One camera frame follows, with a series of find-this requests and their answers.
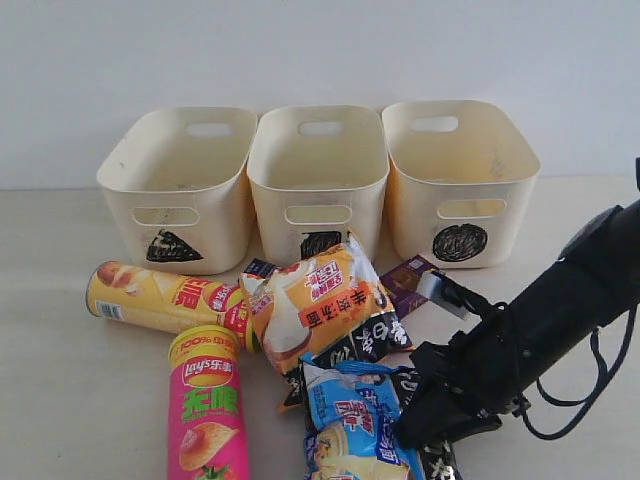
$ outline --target white table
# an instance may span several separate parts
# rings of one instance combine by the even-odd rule
[[[630,177],[540,179],[510,259],[451,276],[492,301],[511,300],[587,220],[637,197]],[[0,192],[0,245],[0,478],[164,479],[172,336],[97,319],[85,308],[93,269],[104,260],[128,260],[101,193]],[[257,234],[246,260],[219,278],[235,281],[254,256],[261,256]],[[382,273],[397,263],[385,227],[375,264]],[[617,351],[623,323],[603,335],[608,358]],[[472,324],[430,304],[406,319],[415,342],[444,342]],[[574,433],[543,442],[519,420],[505,418],[499,431],[457,444],[465,478],[635,478],[640,346],[634,343],[618,377]],[[244,354],[240,367],[253,478],[301,478],[302,416],[273,411],[284,382],[263,356]],[[591,388],[595,373],[583,343],[545,381],[554,394],[577,398]],[[540,428],[555,429],[568,419],[570,412],[529,396]]]

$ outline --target white backdrop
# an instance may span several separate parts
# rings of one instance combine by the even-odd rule
[[[0,188],[95,186],[167,105],[473,98],[545,175],[640,155],[636,0],[0,0],[0,73]]]

